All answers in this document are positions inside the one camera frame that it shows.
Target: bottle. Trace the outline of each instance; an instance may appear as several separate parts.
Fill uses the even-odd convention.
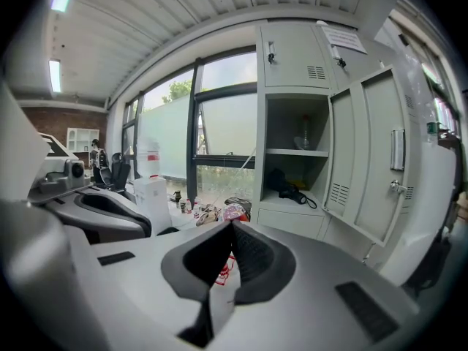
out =
[[[303,115],[302,116],[302,121],[303,121],[303,136],[302,136],[302,148],[303,149],[310,149],[310,144],[309,144],[309,116],[308,115]]]
[[[190,202],[190,199],[187,199],[185,202],[185,209],[188,214],[192,212],[192,203]]]
[[[180,190],[179,191],[176,191],[174,192],[174,195],[175,195],[175,207],[178,208],[179,206],[179,202],[181,201],[182,199],[182,196],[181,196],[181,192]]]
[[[186,212],[186,201],[184,199],[180,199],[178,204],[181,207],[181,212],[184,214]]]
[[[199,197],[195,197],[194,205],[193,205],[193,218],[197,219],[200,217],[200,203],[201,199]]]

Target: machine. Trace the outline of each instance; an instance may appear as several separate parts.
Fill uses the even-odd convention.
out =
[[[0,203],[7,283],[65,350],[362,350],[411,321],[404,291],[341,250],[248,222],[91,245],[51,212]],[[230,253],[241,285],[214,335]]]
[[[151,236],[151,222],[116,192],[92,186],[84,163],[52,135],[28,201],[53,212],[65,224],[82,229],[91,244]]]

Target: person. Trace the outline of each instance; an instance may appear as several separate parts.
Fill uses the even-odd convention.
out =
[[[91,147],[93,148],[93,151],[91,151],[90,166],[93,170],[94,182],[96,184],[103,184],[104,181],[101,177],[101,169],[109,166],[107,163],[107,154],[104,149],[99,147],[99,141],[97,139],[94,139],[91,142]]]

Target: paper notice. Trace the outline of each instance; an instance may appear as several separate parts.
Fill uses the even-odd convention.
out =
[[[367,54],[358,35],[347,31],[332,29],[330,27],[322,27],[322,29],[331,45],[337,45]]]

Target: ceiling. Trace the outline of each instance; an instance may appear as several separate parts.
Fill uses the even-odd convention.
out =
[[[104,104],[155,50],[220,15],[266,4],[303,4],[355,14],[360,0],[70,0],[65,13],[36,12],[29,39],[19,38],[7,66],[15,93],[51,97],[48,58],[61,61],[64,95]],[[42,45],[31,45],[42,37]]]

